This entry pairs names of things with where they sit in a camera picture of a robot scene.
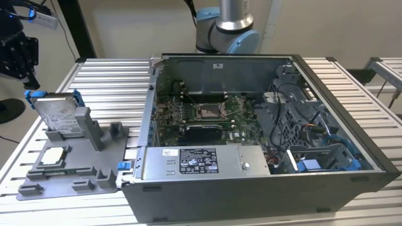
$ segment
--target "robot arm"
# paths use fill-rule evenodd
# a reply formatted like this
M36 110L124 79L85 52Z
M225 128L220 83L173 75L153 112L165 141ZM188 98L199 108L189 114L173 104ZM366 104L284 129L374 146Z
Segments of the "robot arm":
M30 15L17 15L13 6L28 7ZM0 1L0 77L20 80L25 89L40 87L33 68L38 63L38 42L25 36L20 21L34 17L34 6L29 1Z
M252 23L248 0L220 0L220 7L200 9L196 14L197 51L253 53L260 39Z

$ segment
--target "slotted metal surface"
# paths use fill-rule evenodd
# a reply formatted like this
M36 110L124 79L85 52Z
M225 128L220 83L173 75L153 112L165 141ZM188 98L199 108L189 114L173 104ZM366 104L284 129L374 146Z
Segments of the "slotted metal surface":
M305 58L305 61L368 136L402 170L400 120L336 62L328 62L324 58ZM148 60L93 59L74 65L57 89L57 91L69 91L72 88L80 90L84 101L92 109L90 116L101 124L106 125L117 120L129 126L127 160L136 157L148 77ZM45 125L37 119L0 171L0 224L37 225L50 219L57 219L57 224L76 226L136 224L121 192L22 202L16 200L18 185L22 184L25 173L46 139L44 128ZM359 195L336 213L207 222L207 225L212 226L386 224L402 225L402 177L379 192ZM177 225L200 226L205 223Z
M371 58L366 68L372 69L376 74L402 91L402 58Z

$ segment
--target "sticker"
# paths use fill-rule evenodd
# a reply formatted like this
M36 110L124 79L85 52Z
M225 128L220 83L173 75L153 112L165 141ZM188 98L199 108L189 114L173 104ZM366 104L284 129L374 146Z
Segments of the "sticker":
M46 118L60 134L81 132L81 128L73 114L50 114Z
M216 149L180 149L180 173L219 173Z
M177 149L163 149L163 156L177 156L179 150Z
M213 69L221 69L221 68L223 68L223 64L213 64L213 65L212 65L212 68L213 68Z

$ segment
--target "power supply label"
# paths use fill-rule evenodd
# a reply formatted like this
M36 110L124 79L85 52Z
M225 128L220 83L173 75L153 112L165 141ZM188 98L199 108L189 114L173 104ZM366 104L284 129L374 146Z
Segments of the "power supply label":
M180 149L180 173L219 173L216 149Z

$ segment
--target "motherboard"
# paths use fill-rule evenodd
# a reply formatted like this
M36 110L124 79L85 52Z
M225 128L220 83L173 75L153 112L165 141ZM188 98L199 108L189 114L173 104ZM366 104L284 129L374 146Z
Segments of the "motherboard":
M157 103L159 141L163 146L265 146L252 100L241 94L165 97Z

